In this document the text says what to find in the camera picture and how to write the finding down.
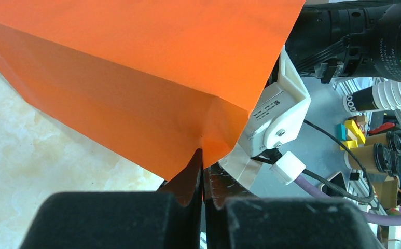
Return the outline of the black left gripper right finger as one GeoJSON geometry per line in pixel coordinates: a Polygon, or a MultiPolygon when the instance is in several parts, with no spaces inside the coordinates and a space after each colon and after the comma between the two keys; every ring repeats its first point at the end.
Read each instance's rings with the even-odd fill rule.
{"type": "Polygon", "coordinates": [[[260,198],[219,164],[203,181],[208,248],[382,248],[347,200],[260,198]]]}

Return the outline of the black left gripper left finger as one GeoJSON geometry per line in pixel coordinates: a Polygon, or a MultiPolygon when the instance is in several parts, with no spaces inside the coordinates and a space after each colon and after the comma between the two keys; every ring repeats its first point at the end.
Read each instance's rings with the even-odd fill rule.
{"type": "Polygon", "coordinates": [[[45,200],[22,248],[199,248],[202,150],[156,191],[59,192],[45,200]]]}

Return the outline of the orange paper bag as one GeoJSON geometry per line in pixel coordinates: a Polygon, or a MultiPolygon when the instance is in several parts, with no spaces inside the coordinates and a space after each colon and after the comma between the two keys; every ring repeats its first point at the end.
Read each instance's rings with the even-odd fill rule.
{"type": "Polygon", "coordinates": [[[38,110],[172,179],[231,152],[304,1],[0,1],[0,73],[38,110]]]}

